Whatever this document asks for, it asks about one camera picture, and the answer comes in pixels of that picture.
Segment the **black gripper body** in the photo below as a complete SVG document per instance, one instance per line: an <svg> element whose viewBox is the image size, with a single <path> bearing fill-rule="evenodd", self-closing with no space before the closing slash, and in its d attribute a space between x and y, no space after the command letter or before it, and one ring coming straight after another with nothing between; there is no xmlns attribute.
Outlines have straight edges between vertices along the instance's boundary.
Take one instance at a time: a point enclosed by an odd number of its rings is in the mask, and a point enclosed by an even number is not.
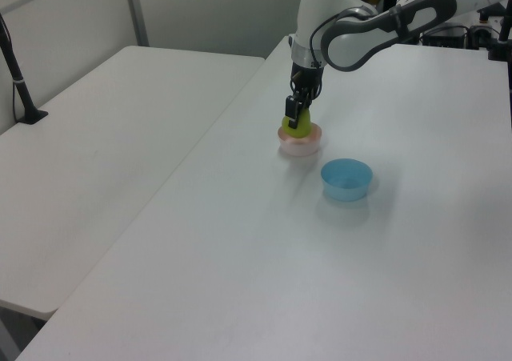
<svg viewBox="0 0 512 361"><path fill-rule="evenodd" d="M292 63L290 88L293 93L308 94L317 98L322 91L322 68L306 68Z"/></svg>

